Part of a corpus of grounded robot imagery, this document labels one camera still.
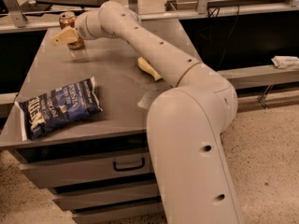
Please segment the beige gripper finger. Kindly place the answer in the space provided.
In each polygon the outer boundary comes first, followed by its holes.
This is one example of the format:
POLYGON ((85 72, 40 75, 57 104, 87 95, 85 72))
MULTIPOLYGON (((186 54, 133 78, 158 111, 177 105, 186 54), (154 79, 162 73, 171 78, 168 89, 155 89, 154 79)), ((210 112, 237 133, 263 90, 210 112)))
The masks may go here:
POLYGON ((53 46, 61 46, 78 41, 78 34, 76 30, 70 26, 66 26, 58 34, 54 35, 50 42, 53 46))

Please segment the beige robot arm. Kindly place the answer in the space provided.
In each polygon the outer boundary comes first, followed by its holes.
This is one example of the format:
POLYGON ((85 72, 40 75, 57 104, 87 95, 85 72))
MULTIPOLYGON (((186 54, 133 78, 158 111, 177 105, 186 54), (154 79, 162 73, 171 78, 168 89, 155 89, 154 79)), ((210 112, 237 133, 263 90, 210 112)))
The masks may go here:
POLYGON ((152 102, 147 116, 149 153, 168 224, 244 224, 221 147, 221 134, 237 112, 234 86, 113 1, 79 15, 51 42, 100 37, 126 41, 171 87, 152 102))

